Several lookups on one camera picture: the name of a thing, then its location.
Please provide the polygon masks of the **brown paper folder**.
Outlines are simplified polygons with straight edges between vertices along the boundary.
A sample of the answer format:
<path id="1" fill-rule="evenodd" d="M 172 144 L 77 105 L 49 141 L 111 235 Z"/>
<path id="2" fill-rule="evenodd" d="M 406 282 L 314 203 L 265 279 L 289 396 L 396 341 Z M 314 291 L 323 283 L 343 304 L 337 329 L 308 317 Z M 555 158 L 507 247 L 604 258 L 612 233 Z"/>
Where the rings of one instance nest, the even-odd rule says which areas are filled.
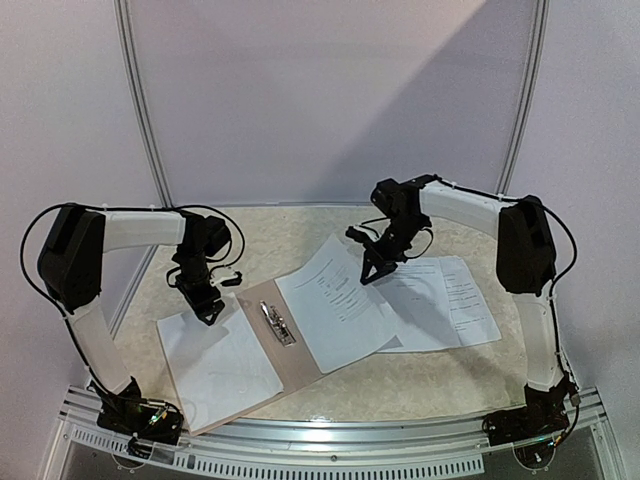
<path id="1" fill-rule="evenodd" d="M 239 293 L 236 299 L 284 385 L 282 393 L 259 405 L 259 407 L 244 413 L 242 416 L 306 388 L 324 377 L 273 280 L 263 282 Z M 282 315 L 296 339 L 294 345 L 285 347 L 276 339 L 262 315 L 259 307 L 260 300 L 265 301 L 268 305 L 274 305 Z"/>

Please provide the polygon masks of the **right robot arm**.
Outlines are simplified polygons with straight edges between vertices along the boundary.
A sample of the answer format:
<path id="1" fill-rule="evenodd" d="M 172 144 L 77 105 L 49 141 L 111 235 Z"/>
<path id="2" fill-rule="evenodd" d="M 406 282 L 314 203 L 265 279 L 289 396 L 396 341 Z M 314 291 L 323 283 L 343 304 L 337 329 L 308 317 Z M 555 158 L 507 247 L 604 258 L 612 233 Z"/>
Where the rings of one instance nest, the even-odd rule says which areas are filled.
<path id="1" fill-rule="evenodd" d="M 378 182 L 371 203 L 388 225 L 379 236 L 365 226 L 347 229 L 364 248 L 360 281 L 371 284 L 409 259 L 415 236 L 442 218 L 491 236 L 497 242 L 496 275 L 511 294 L 520 318 L 527 355 L 525 402 L 517 427 L 537 436 L 552 424 L 564 400 L 580 402 L 579 388 L 561 351 L 555 289 L 564 271 L 549 222 L 556 214 L 533 195 L 511 198 L 460 186 L 436 174 Z"/>

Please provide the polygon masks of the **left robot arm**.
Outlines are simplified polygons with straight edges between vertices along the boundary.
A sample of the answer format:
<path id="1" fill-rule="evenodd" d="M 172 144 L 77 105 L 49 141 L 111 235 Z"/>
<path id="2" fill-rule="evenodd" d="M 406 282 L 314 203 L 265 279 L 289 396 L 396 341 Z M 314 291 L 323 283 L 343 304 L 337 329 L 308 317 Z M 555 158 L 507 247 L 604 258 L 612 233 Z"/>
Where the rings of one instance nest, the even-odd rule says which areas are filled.
<path id="1" fill-rule="evenodd" d="M 95 391 L 110 405 L 111 419 L 128 434 L 148 426 L 142 397 L 115 346 L 101 306 L 103 257 L 123 249 L 173 246 L 168 274 L 196 317 L 212 325 L 224 302 L 221 291 L 238 286 L 242 275 L 227 257 L 239 225 L 204 205 L 97 207 L 63 203 L 36 262 L 42 285 L 36 292 L 60 313 L 91 376 Z"/>

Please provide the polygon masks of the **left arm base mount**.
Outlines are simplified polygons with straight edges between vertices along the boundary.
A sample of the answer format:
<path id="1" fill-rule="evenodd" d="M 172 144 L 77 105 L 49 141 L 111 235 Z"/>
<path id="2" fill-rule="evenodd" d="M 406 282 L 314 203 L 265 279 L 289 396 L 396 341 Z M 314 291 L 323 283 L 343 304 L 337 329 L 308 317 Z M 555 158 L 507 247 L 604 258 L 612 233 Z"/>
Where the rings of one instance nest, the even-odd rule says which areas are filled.
<path id="1" fill-rule="evenodd" d="M 167 445 L 178 444 L 183 423 L 173 403 L 124 396 L 103 399 L 97 419 L 102 429 Z"/>

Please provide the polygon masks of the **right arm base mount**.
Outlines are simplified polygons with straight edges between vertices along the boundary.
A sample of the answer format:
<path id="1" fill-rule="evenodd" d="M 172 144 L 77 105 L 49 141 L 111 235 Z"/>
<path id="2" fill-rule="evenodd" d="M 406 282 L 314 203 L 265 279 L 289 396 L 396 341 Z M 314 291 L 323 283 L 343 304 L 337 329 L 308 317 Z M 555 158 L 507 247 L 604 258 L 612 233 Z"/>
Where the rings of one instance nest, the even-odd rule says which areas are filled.
<path id="1" fill-rule="evenodd" d="M 580 406 L 569 420 L 560 404 L 534 403 L 510 410 L 498 410 L 483 417 L 482 431 L 491 446 L 540 440 L 552 448 L 561 445 L 574 431 L 580 418 Z"/>

